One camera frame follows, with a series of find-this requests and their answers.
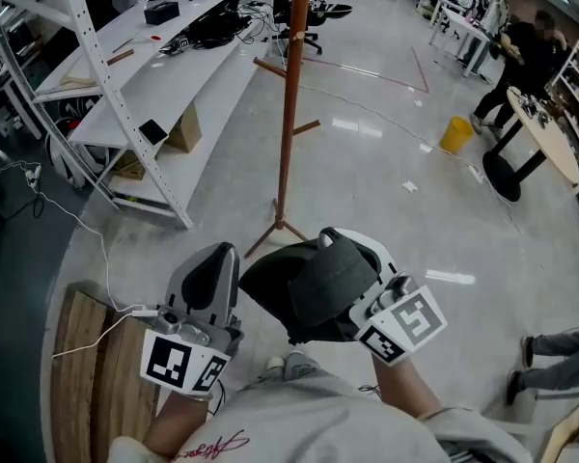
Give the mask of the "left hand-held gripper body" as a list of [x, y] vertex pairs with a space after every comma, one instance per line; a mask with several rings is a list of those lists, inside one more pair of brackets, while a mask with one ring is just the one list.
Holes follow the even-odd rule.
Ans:
[[234, 315], [239, 265], [235, 246], [221, 242], [174, 271], [144, 336], [142, 378], [181, 395], [210, 395], [243, 338]]

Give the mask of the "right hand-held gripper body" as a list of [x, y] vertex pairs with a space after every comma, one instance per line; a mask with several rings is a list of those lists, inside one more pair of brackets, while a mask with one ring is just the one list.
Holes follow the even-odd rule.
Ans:
[[418, 286], [400, 270], [381, 242], [358, 231], [329, 227], [319, 234], [319, 246], [347, 238], [375, 277], [348, 308], [357, 328], [353, 339], [388, 367], [398, 364], [433, 340], [448, 325], [427, 286]]

